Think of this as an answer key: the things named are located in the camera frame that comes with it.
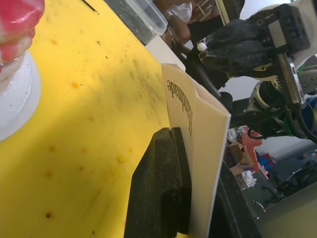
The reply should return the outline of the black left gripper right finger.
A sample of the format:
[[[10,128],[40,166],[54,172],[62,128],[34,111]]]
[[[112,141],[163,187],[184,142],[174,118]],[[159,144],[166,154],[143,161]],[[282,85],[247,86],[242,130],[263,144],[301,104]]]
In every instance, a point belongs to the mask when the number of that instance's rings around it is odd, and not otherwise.
[[[209,237],[261,237],[236,178],[225,163],[219,174]]]

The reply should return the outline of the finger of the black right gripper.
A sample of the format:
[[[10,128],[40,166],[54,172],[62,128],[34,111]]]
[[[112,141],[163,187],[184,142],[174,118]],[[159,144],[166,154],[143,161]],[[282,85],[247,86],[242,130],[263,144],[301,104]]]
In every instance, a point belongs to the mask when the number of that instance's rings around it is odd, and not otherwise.
[[[250,23],[247,20],[235,19],[207,36],[208,49],[244,42],[261,41],[268,34],[265,26]]]
[[[221,71],[229,77],[271,77],[274,66],[266,52],[228,53],[203,51],[202,63],[209,69]]]

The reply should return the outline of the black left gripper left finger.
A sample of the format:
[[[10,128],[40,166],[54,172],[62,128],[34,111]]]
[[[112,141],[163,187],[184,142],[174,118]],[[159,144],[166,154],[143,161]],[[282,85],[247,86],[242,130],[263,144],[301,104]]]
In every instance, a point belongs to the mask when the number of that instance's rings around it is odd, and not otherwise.
[[[180,128],[157,131],[135,169],[124,229],[126,238],[187,234],[191,175]]]

